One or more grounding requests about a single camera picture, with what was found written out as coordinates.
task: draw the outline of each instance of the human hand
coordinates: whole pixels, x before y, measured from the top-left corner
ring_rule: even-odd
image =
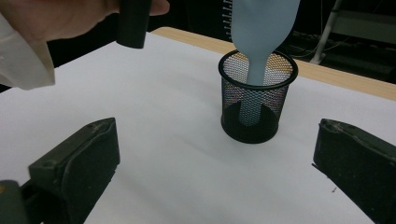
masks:
[[[0,0],[0,12],[30,43],[85,34],[109,14],[120,0]],[[150,15],[169,10],[166,0],[152,0]]]

